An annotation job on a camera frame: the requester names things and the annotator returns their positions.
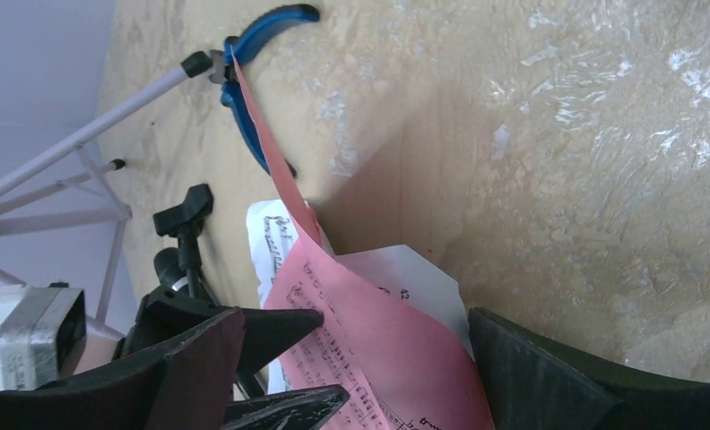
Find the pink sheet music page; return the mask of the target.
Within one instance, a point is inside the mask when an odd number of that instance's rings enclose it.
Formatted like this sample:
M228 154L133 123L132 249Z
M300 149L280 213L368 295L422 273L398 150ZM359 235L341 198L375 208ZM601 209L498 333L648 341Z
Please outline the pink sheet music page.
M324 300L323 326L281 357L294 388L338 384L349 402L333 429L490 429L472 352L445 325L344 268L325 250L261 109L239 82L275 188L299 235L304 273Z

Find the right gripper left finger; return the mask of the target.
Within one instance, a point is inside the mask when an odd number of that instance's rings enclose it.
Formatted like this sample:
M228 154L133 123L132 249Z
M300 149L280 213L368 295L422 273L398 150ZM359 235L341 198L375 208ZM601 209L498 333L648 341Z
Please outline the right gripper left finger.
M228 310L169 340L34 391L0 391L0 429L218 429L245 318Z

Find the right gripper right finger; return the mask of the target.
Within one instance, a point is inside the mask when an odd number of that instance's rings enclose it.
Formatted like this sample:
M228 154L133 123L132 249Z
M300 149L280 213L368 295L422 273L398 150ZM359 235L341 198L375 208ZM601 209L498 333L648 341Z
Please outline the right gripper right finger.
M619 365L484 308L468 324L498 429L710 429L710 383Z

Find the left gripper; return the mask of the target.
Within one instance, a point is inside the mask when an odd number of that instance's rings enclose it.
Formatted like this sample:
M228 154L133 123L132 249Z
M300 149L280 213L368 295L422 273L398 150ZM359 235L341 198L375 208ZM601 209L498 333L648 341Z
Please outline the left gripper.
M149 347L189 341L201 325L225 310L224 306L169 288L157 287L140 302L134 324L117 343L112 360ZM256 374L285 351L321 327L324 316L315 309L241 309L245 319L237 371ZM285 391L231 403L221 429L321 429L350 399L341 385Z

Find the lilac folding music stand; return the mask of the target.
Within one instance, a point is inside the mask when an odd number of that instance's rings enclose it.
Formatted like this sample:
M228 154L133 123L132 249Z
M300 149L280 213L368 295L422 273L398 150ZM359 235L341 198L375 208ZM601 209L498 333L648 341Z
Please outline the lilac folding music stand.
M125 99L108 112L90 121L87 125L71 133L60 142L41 152L35 158L15 169L0 179L0 237L25 235L51 231L63 228L89 226L93 224L113 222L115 230L105 277L102 282L100 301L96 314L87 318L91 331L108 339L119 339L123 336L106 324L109 301L117 273L117 266L122 252L123 235L128 220L132 218L129 206L124 204L112 190L105 175L118 171L126 166L121 159L113 159L106 164L98 164L91 157L86 145L119 124L133 113L152 103L155 99L174 89L182 82L195 78L213 68L215 61L204 51L196 51L180 65L165 73L157 81L145 86L134 95ZM83 172L56 180L48 185L23 193L3 201L12 190L25 184L28 180L53 167L66 157L76 156L83 167ZM8 218L6 215L25 206L66 189L76 188L87 194L98 195L108 202L107 208L65 211L43 215L30 215Z

